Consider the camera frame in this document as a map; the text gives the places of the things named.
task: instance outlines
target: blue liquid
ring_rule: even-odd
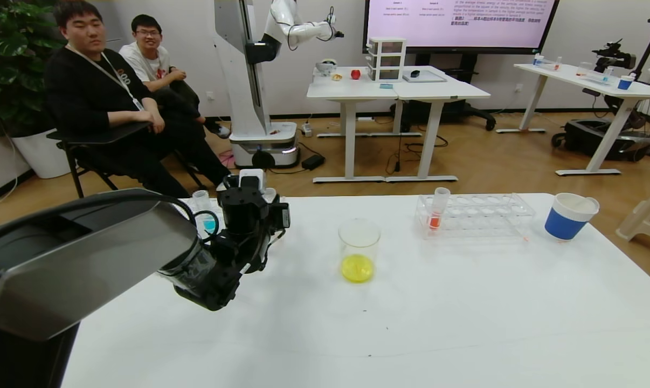
[[[209,219],[204,219],[203,220],[203,228],[207,231],[212,231],[215,230],[215,219],[214,218],[209,218]]]

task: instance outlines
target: potted plant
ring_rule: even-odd
[[[53,131],[44,105],[43,70],[62,47],[44,0],[0,0],[0,136],[8,135],[39,177],[69,172],[66,156],[47,139]]]

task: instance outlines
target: television screen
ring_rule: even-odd
[[[402,37],[411,52],[540,52],[559,0],[367,0],[369,37]]]

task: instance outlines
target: white planter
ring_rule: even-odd
[[[21,151],[25,161],[42,179],[59,177],[69,173],[66,153],[57,148],[57,140],[47,139],[47,134],[56,129],[47,130],[37,135],[12,137],[16,148]]]

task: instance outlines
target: lanyard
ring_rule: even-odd
[[[104,52],[103,52],[103,54],[101,54],[101,55],[102,55],[102,57],[105,59],[105,61],[107,61],[107,63],[109,64],[109,66],[112,68],[112,71],[116,74],[116,78],[115,78],[113,75],[111,75],[108,71],[106,71],[105,69],[101,68],[98,64],[96,64],[95,61],[93,61],[93,59],[88,58],[86,55],[84,55],[84,54],[83,54],[82,52],[80,52],[80,51],[77,51],[77,50],[76,50],[74,47],[72,47],[71,45],[67,44],[67,45],[66,45],[66,48],[68,48],[69,50],[71,50],[71,51],[75,52],[76,54],[80,55],[80,56],[83,57],[84,59],[86,59],[86,61],[90,62],[91,65],[93,65],[93,66],[96,67],[99,71],[103,72],[106,76],[108,76],[108,77],[111,79],[111,81],[115,81],[117,84],[119,84],[119,85],[123,88],[123,90],[125,90],[126,93],[128,93],[128,95],[131,97],[131,100],[133,101],[133,104],[135,104],[135,106],[136,106],[139,110],[143,110],[143,105],[140,103],[140,101],[138,101],[137,98],[135,98],[135,97],[131,94],[131,91],[128,89],[128,86],[127,86],[126,83],[123,81],[123,79],[121,79],[120,74],[116,71],[116,69],[115,69],[114,66],[112,65],[112,62],[109,61],[109,59],[107,58],[107,56],[105,55]]]

